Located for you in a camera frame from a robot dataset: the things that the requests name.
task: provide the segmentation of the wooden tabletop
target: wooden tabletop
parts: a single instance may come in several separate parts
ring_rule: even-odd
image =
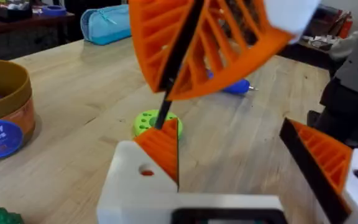
[[[96,223],[114,148],[163,95],[145,84],[131,39],[79,41],[14,62],[31,74],[37,127],[27,147],[0,160],[0,206],[26,224]],[[308,110],[321,111],[328,79],[274,56],[249,78],[259,91],[174,102],[184,124],[180,191],[279,195],[289,223],[315,223],[316,200],[278,133],[284,117],[305,123]]]
[[[52,26],[62,22],[72,21],[75,15],[68,12],[65,16],[43,16],[33,14],[31,18],[16,22],[1,22],[0,33],[10,32],[19,29],[28,29],[35,26]]]

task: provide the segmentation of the blue screwdriver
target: blue screwdriver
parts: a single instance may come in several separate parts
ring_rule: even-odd
[[[210,78],[212,78],[214,76],[211,70],[208,70],[208,76]],[[235,94],[235,95],[244,95],[249,90],[258,90],[258,89],[252,87],[248,80],[242,79],[242,80],[236,82],[235,84],[224,88],[222,91],[224,91],[226,93]]]

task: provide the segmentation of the blue handle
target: blue handle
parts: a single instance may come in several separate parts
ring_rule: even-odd
[[[208,76],[212,78],[214,75],[212,71],[208,70]],[[222,91],[225,91],[226,93],[232,93],[232,94],[246,94],[249,90],[250,84],[248,80],[242,79],[235,84],[228,86],[224,88]]]

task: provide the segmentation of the black shaft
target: black shaft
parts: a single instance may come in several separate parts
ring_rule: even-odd
[[[169,91],[165,92],[164,101],[161,104],[160,111],[158,112],[157,120],[155,121],[154,127],[161,130],[164,125],[165,118],[167,117],[169,108],[171,107],[172,101],[167,100]]]

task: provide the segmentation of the wall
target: wall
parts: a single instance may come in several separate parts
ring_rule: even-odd
[[[358,0],[321,0],[326,6],[335,7],[346,11],[351,11],[353,16],[353,26],[351,31],[358,27]]]

